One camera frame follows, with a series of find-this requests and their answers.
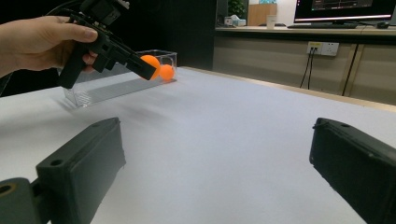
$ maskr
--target wooden cabinet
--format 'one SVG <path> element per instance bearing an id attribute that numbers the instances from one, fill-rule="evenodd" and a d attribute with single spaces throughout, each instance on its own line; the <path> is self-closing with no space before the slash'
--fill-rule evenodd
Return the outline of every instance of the wooden cabinet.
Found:
<path id="1" fill-rule="evenodd" d="M 276 4 L 249 5 L 247 25 L 257 26 L 267 22 L 267 15 L 276 15 Z"/>

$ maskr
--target potted plant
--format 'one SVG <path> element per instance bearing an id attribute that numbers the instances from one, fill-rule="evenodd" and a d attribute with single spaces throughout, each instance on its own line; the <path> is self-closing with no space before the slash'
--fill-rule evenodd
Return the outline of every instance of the potted plant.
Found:
<path id="1" fill-rule="evenodd" d="M 240 19 L 245 16 L 245 5 L 243 0 L 228 0 L 228 15 L 236 15 Z"/>

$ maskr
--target power outlet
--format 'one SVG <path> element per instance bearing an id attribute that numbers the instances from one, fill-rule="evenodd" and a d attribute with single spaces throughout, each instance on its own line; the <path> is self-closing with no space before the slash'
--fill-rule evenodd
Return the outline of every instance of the power outlet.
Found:
<path id="1" fill-rule="evenodd" d="M 336 56 L 339 43 L 323 43 L 321 55 Z"/>
<path id="2" fill-rule="evenodd" d="M 322 52 L 322 46 L 323 43 L 322 42 L 314 42 L 314 41 L 309 41 L 308 42 L 308 48 L 306 49 L 306 53 L 312 53 L 314 52 L 314 54 L 321 54 Z"/>

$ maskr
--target dark wall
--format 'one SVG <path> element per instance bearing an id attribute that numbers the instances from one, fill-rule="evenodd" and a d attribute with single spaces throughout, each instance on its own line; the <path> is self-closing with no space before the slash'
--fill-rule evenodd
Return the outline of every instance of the dark wall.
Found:
<path id="1" fill-rule="evenodd" d="M 1 1 L 0 23 L 43 16 L 66 0 Z M 108 29 L 132 50 L 177 52 L 178 66 L 211 70 L 216 0 L 133 0 Z M 56 87 L 55 69 L 14 73 L 3 96 Z"/>

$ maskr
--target desk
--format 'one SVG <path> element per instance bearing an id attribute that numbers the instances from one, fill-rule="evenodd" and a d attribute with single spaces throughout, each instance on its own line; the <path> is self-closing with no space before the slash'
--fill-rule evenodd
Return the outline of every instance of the desk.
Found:
<path id="1" fill-rule="evenodd" d="M 364 223 L 309 163 L 312 126 L 337 119 L 395 147 L 395 106 L 177 72 L 177 82 L 88 107 L 60 88 L 1 98 L 0 179 L 34 180 L 51 152 L 119 117 L 127 164 L 93 224 Z"/>
<path id="2" fill-rule="evenodd" d="M 340 43 L 336 57 L 315 55 L 310 89 L 396 105 L 396 28 L 217 28 L 213 71 L 299 87 L 307 42 Z"/>

